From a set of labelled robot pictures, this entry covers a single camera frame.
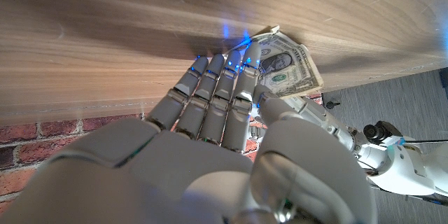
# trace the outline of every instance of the robotic hand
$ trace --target robotic hand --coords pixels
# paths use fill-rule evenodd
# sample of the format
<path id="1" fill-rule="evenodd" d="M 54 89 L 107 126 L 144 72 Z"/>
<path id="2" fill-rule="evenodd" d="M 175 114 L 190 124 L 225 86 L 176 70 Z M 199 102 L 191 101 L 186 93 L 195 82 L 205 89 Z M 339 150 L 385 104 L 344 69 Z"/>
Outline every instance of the robotic hand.
<path id="1" fill-rule="evenodd" d="M 0 222 L 376 223 L 356 143 L 343 140 L 353 132 L 255 87 L 259 59 L 257 43 L 242 62 L 237 51 L 198 57 L 147 120 L 52 156 Z M 240 154 L 253 104 L 268 126 L 254 163 Z"/>

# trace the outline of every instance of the banknote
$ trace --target banknote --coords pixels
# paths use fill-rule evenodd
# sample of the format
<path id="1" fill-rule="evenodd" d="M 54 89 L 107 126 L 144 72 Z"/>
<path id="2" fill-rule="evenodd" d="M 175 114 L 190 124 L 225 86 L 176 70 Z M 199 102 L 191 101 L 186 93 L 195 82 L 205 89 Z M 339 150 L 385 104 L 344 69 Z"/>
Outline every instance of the banknote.
<path id="1" fill-rule="evenodd" d="M 282 99 L 320 90 L 323 80 L 308 49 L 282 34 L 279 27 L 250 38 L 261 47 L 258 84 L 270 88 Z"/>

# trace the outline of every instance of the wood grain surface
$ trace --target wood grain surface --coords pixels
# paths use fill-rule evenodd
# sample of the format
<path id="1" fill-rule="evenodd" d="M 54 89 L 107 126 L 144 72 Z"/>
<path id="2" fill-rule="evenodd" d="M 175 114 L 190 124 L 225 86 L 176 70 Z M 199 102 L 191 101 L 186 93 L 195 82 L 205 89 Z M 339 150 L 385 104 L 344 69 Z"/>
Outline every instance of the wood grain surface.
<path id="1" fill-rule="evenodd" d="M 324 91 L 448 65 L 448 0 L 0 0 L 0 125 L 149 111 L 198 54 L 269 26 Z"/>

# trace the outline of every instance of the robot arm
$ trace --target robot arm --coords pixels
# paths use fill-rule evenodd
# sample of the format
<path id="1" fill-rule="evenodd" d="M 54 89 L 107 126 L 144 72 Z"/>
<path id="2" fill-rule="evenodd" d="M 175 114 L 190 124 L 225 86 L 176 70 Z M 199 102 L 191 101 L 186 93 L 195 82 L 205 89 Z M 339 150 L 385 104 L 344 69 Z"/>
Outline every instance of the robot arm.
<path id="1" fill-rule="evenodd" d="M 322 106 L 307 98 L 294 97 L 286 102 L 297 115 L 325 129 L 344 145 L 359 165 L 373 173 L 368 177 L 383 190 L 403 195 L 448 196 L 448 143 L 435 152 L 422 155 L 391 123 L 379 121 L 363 131 L 347 127 Z"/>

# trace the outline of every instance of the gray carpet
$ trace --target gray carpet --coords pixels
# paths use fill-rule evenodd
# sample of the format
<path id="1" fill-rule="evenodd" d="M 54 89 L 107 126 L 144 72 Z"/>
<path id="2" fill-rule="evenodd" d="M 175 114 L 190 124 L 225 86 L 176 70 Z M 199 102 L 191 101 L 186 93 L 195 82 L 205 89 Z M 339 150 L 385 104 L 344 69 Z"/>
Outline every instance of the gray carpet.
<path id="1" fill-rule="evenodd" d="M 328 92 L 323 100 L 340 102 L 329 112 L 360 130 L 385 120 L 416 140 L 448 139 L 448 99 L 438 70 Z M 424 153 L 438 145 L 420 144 Z M 448 223 L 447 206 L 374 192 L 379 223 Z"/>

